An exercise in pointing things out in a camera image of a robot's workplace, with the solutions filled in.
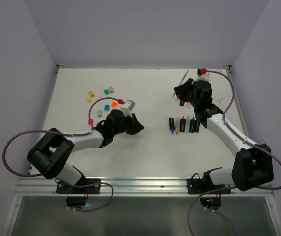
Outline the pastel orange highlighter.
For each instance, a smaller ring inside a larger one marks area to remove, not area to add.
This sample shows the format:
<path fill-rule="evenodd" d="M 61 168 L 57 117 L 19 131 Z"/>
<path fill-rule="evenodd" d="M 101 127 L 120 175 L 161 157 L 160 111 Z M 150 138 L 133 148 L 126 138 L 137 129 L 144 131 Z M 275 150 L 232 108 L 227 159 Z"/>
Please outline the pastel orange highlighter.
<path fill-rule="evenodd" d="M 181 120 L 180 117 L 177 117 L 175 119 L 175 132 L 176 132 L 176 134 L 178 134 L 180 132 L 180 120 Z"/>

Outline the thin grey pen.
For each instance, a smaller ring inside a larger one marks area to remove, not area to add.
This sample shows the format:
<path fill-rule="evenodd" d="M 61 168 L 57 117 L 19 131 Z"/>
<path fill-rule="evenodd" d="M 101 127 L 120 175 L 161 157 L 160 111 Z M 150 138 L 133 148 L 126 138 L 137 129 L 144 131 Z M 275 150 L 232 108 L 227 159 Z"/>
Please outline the thin grey pen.
<path fill-rule="evenodd" d="M 184 81 L 184 79 L 186 78 L 186 76 L 188 75 L 188 73 L 189 73 L 189 69 L 186 70 L 186 72 L 185 72 L 185 74 L 183 75 L 182 79 L 180 80 L 178 86 L 180 86 L 180 85 L 183 84 L 183 81 Z"/>

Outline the orange cap black highlighter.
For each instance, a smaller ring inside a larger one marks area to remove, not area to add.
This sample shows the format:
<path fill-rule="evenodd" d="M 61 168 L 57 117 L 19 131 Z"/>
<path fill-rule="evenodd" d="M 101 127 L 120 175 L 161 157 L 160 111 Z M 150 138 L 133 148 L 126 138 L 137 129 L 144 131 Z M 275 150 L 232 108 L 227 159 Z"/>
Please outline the orange cap black highlighter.
<path fill-rule="evenodd" d="M 196 120 L 194 131 L 195 131 L 196 133 L 198 133 L 199 130 L 200 130 L 200 122 L 199 122 L 198 120 Z"/>

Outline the pastel green cap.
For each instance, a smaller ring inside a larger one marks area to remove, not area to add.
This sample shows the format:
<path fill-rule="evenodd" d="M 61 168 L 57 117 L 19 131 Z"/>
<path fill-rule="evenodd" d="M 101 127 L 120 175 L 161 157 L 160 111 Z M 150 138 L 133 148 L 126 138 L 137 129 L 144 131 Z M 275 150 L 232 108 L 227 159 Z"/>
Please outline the pastel green cap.
<path fill-rule="evenodd" d="M 99 110 L 97 110 L 97 116 L 100 118 L 100 117 L 102 117 L 102 111 L 99 109 Z"/>

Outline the pastel yellow cap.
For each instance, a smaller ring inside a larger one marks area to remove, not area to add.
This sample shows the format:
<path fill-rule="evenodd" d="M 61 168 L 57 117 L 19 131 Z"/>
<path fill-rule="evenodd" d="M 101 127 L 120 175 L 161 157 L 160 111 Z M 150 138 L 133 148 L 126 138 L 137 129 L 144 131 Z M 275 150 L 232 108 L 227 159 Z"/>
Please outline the pastel yellow cap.
<path fill-rule="evenodd" d="M 87 97 L 86 97 L 86 101 L 87 101 L 87 103 L 92 102 L 91 96 L 87 96 Z"/>

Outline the pastel peach highlighter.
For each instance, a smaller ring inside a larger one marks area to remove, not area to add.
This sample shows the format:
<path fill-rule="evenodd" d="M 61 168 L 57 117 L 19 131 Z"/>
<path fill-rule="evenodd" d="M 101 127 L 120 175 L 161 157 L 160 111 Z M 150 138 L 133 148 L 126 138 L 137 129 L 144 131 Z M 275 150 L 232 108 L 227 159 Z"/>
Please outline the pastel peach highlighter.
<path fill-rule="evenodd" d="M 186 108 L 190 109 L 192 106 L 190 103 L 186 103 Z"/>

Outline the purple cap black highlighter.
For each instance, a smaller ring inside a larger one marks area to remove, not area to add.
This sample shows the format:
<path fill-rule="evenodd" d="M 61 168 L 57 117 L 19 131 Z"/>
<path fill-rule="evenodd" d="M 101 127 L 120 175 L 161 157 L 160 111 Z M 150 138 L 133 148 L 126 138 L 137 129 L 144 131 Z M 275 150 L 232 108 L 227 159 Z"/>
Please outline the purple cap black highlighter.
<path fill-rule="evenodd" d="M 169 118 L 169 129 L 172 134 L 175 132 L 175 122 L 173 117 Z"/>

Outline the pastel peach cap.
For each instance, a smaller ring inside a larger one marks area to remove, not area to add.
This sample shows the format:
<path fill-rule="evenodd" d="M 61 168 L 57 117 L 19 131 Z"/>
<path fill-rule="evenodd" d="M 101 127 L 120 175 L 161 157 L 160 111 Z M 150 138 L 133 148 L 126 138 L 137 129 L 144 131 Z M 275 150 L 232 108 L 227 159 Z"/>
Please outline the pastel peach cap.
<path fill-rule="evenodd" d="M 91 91 L 91 90 L 88 92 L 88 94 L 89 94 L 91 97 L 94 97 L 94 96 L 95 96 L 94 92 Z"/>

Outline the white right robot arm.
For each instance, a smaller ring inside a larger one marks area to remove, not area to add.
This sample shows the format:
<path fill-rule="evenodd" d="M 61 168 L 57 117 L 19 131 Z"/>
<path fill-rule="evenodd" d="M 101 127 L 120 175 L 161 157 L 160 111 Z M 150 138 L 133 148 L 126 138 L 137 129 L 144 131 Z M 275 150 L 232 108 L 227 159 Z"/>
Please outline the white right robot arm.
<path fill-rule="evenodd" d="M 223 111 L 213 103 L 212 87 L 208 81 L 188 79 L 174 91 L 180 101 L 193 106 L 197 122 L 215 134 L 235 157 L 232 168 L 218 167 L 204 172 L 204 191 L 213 193 L 224 185 L 247 191 L 274 179 L 269 146 L 251 146 L 252 140 L 248 140 L 242 132 L 231 131 L 233 125 L 223 119 Z"/>

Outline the blue cap black highlighter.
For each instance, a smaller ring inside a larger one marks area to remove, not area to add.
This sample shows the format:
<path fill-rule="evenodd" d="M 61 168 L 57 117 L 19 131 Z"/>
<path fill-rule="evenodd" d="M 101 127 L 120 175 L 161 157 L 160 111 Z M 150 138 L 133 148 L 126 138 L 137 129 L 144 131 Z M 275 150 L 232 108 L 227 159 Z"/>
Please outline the blue cap black highlighter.
<path fill-rule="evenodd" d="M 190 125 L 189 125 L 189 132 L 190 133 L 194 133 L 195 131 L 195 117 L 192 117 L 192 119 L 190 120 Z"/>

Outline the pink cap black highlighter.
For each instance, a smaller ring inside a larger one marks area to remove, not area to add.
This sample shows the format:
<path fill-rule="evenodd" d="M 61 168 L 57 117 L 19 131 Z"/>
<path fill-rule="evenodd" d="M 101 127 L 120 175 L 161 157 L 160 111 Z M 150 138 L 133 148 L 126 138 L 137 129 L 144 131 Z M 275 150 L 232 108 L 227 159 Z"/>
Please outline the pink cap black highlighter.
<path fill-rule="evenodd" d="M 185 125 L 186 125 L 186 119 L 185 117 L 183 116 L 181 119 L 180 119 L 180 132 L 185 132 Z"/>

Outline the pastel purple cap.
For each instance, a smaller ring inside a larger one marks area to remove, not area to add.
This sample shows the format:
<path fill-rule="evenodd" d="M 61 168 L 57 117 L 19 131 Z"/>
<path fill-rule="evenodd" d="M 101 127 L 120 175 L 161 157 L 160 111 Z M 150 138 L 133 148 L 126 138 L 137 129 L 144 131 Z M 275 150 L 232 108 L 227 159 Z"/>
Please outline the pastel purple cap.
<path fill-rule="evenodd" d="M 114 88 L 112 86 L 109 87 L 109 92 L 114 93 Z"/>

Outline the green cap black highlighter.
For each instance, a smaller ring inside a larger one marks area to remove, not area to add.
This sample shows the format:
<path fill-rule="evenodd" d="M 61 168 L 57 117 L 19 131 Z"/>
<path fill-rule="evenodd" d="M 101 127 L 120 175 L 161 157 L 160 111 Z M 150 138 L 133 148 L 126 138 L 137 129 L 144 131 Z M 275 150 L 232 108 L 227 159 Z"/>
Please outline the green cap black highlighter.
<path fill-rule="evenodd" d="M 179 105 L 180 105 L 181 107 L 183 107 L 183 106 L 185 105 L 185 101 L 183 101 L 183 100 L 180 100 L 180 103 L 179 103 Z"/>

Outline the pastel green highlighter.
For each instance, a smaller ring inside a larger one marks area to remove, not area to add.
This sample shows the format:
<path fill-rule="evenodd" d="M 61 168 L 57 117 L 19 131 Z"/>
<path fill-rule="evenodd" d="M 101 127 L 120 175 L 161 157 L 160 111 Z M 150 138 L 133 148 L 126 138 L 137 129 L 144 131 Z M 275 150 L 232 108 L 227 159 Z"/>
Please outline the pastel green highlighter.
<path fill-rule="evenodd" d="M 185 122 L 185 132 L 190 132 L 190 120 L 190 116 L 187 116 Z"/>

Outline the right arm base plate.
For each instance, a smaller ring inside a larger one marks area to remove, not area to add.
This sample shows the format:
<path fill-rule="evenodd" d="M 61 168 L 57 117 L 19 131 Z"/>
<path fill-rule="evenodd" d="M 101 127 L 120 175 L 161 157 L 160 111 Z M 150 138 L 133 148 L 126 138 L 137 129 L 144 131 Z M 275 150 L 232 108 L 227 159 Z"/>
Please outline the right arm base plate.
<path fill-rule="evenodd" d="M 206 198 L 202 197 L 200 198 L 201 204 L 211 210 L 218 210 L 221 206 L 222 195 L 228 195 L 231 194 L 231 190 L 220 190 L 221 188 L 226 188 L 225 185 L 214 185 L 209 180 L 206 179 L 206 177 L 201 177 L 198 173 L 194 173 L 189 179 L 187 179 L 187 189 L 188 194 L 197 194 L 200 195 L 202 193 L 211 191 L 211 190 L 217 190 L 214 197 Z"/>

